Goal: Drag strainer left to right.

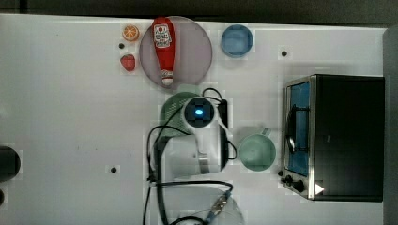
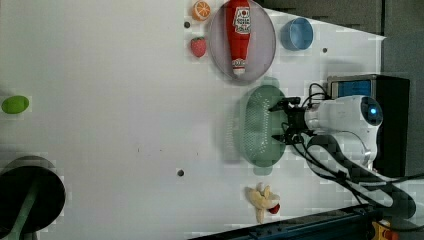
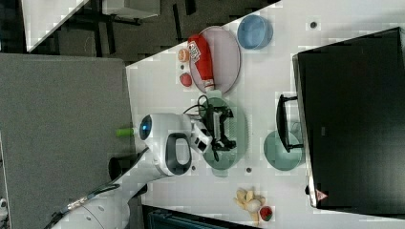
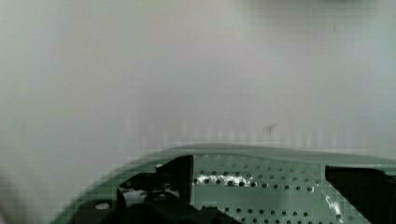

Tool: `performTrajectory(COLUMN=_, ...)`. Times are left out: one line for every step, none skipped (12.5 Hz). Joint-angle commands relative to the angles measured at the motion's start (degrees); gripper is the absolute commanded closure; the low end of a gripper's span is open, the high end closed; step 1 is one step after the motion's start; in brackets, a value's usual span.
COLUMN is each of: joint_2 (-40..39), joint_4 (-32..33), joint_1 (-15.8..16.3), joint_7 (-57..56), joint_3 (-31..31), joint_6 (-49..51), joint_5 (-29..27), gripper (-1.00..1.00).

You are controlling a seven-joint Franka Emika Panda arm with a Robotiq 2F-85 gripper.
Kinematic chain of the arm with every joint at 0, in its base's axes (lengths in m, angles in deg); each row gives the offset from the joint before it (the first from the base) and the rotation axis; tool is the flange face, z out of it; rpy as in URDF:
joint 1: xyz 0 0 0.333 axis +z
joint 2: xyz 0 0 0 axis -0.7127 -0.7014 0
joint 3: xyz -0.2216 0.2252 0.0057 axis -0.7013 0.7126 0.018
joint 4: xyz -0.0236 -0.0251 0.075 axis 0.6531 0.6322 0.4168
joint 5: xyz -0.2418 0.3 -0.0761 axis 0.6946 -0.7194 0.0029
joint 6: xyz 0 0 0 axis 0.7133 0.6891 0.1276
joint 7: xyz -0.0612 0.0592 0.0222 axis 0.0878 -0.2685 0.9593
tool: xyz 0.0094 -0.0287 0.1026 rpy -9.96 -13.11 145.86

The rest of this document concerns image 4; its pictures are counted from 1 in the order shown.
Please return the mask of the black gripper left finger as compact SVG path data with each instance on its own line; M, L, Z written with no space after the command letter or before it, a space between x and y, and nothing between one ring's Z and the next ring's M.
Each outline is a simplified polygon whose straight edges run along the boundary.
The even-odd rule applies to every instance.
M191 205L193 156L175 158L119 184L116 200L81 205L67 224L242 224L216 207Z

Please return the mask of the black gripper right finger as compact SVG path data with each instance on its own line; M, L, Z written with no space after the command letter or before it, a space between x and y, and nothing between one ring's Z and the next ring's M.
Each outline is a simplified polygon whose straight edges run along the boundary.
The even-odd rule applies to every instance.
M371 224L396 224L394 176L372 168L326 166L325 179Z

